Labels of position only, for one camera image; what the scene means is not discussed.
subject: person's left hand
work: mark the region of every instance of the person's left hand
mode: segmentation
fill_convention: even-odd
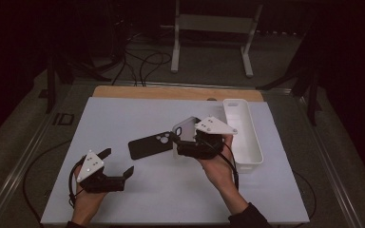
[[[79,175],[82,165],[79,165],[74,172],[75,178]],[[76,182],[76,193],[82,191],[81,185]],[[74,205],[72,222],[87,226],[99,210],[100,204],[107,193],[88,193],[86,191],[80,192],[76,196]]]

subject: dark background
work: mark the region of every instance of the dark background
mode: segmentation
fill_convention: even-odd
[[[0,125],[32,89],[33,78],[46,69],[52,25],[67,24],[62,21],[70,20],[64,18],[74,10],[70,3],[0,1]],[[253,6],[246,8],[245,1],[237,1],[240,7],[233,8],[236,10],[225,9],[223,1],[212,3],[214,7],[207,9],[206,1],[186,0],[182,9],[204,14],[229,12],[238,16],[254,10]],[[128,1],[123,17],[135,29],[156,37],[160,25],[174,24],[174,7],[174,1],[168,0]],[[73,32],[84,26],[70,21],[75,28]],[[320,61],[320,85],[326,88],[331,104],[365,163],[365,1],[334,4],[270,1],[264,6],[258,29],[262,35],[275,31],[304,37],[291,67]],[[61,34],[68,39],[75,35]]]

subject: white triangular marker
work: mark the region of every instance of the white triangular marker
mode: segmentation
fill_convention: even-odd
[[[81,182],[88,178],[90,175],[94,174],[97,170],[105,166],[105,162],[101,160],[95,153],[87,153],[85,161],[82,165],[81,172],[79,173],[77,182]]]
[[[237,129],[227,125],[215,117],[206,117],[195,124],[195,128],[207,134],[237,135]]]

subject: hand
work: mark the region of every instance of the hand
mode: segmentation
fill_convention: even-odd
[[[224,143],[230,148],[232,146],[233,136],[223,135]],[[232,154],[227,146],[223,147],[221,153],[223,156],[232,161]],[[218,190],[221,188],[229,186],[233,183],[232,169],[230,165],[221,158],[221,156],[216,156],[212,160],[198,160],[205,171],[206,177],[215,185]]]
[[[225,135],[223,136],[223,139],[224,143],[231,148],[233,136]],[[224,157],[226,157],[226,159],[232,161],[233,156],[226,145],[221,153]],[[222,159],[221,156],[216,156],[211,160],[198,160],[198,162],[202,165],[206,177],[219,190],[224,203],[232,215],[241,213],[248,207],[247,201],[242,197],[233,182],[232,169],[230,165]]]
[[[82,165],[79,165],[74,172],[75,178],[79,175]],[[81,185],[76,182],[76,202],[73,210],[72,222],[87,226],[99,210],[100,204],[107,193],[88,193],[82,191]]]

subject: tripod leg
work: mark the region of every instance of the tripod leg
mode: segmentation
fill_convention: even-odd
[[[60,54],[56,54],[54,55],[52,63],[54,64],[55,72],[58,74],[58,78],[60,79],[61,83],[72,84],[74,78],[69,66],[67,66],[66,60],[62,58]]]
[[[302,75],[302,77],[298,77],[298,80],[296,81],[295,85],[292,88],[291,93],[295,97],[301,97],[306,92],[307,88],[310,86],[310,84],[313,81],[313,74],[314,71],[311,68],[307,68],[305,71],[305,74]]]
[[[293,73],[286,73],[284,76],[276,79],[274,82],[269,83],[267,85],[262,85],[262,86],[256,86],[256,89],[259,90],[269,90],[275,86],[279,86],[280,84],[287,82],[293,78],[301,78],[301,75],[307,70],[306,67],[302,67],[300,69],[298,69],[297,71],[293,72]]]
[[[316,124],[316,106],[317,106],[317,89],[318,89],[318,72],[313,72],[313,79],[310,84],[309,101],[307,106],[307,116],[312,125]]]
[[[46,113],[49,113],[55,105],[55,69],[52,53],[48,56],[47,62],[47,85],[48,104]]]
[[[86,66],[83,66],[82,64],[76,62],[75,60],[73,60],[70,56],[66,55],[65,53],[62,53],[61,57],[63,57],[68,63],[72,64],[74,67],[79,68],[80,70],[82,70],[83,72],[85,72],[86,74],[91,76],[92,78],[96,79],[97,81],[102,81],[102,82],[111,81],[111,79],[103,77],[102,75],[96,73],[94,70],[91,70],[91,69],[87,68]]]

